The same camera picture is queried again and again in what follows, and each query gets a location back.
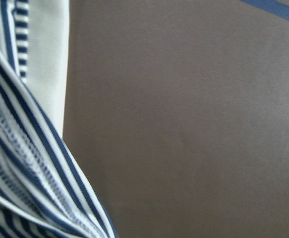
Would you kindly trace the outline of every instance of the gray-brown wall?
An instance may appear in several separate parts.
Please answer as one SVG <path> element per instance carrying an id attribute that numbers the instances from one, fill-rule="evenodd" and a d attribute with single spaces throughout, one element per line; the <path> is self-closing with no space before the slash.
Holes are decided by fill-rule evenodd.
<path id="1" fill-rule="evenodd" d="M 289 238 L 289 22 L 238 0 L 72 0 L 64 140 L 121 238 Z"/>

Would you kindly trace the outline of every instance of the striped fabric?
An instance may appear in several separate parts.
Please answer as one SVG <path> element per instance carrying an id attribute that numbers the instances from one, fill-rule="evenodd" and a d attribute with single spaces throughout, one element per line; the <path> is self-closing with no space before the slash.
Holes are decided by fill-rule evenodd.
<path id="1" fill-rule="evenodd" d="M 116 238 L 87 178 L 24 83 L 28 11 L 27 0 L 0 0 L 0 238 Z"/>

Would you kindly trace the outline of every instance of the brown surface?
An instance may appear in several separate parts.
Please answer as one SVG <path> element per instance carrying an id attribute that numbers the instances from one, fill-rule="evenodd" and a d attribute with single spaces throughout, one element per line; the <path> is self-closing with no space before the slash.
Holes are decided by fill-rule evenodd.
<path id="1" fill-rule="evenodd" d="M 64 139 L 121 238 L 289 238 L 289 22 L 72 0 Z"/>

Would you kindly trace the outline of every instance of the clothing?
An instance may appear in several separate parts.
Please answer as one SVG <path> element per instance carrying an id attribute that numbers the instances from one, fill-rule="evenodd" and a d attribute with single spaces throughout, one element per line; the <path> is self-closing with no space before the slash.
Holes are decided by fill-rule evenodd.
<path id="1" fill-rule="evenodd" d="M 27 87 L 35 11 L 28 3 L 0 0 L 0 237 L 116 238 L 87 178 Z"/>

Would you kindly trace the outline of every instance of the white fabric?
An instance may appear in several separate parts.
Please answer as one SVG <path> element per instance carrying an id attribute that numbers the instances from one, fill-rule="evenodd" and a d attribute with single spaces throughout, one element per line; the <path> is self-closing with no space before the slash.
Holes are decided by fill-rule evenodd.
<path id="1" fill-rule="evenodd" d="M 26 85 L 60 135 L 63 131 L 69 34 L 68 0 L 29 1 Z"/>

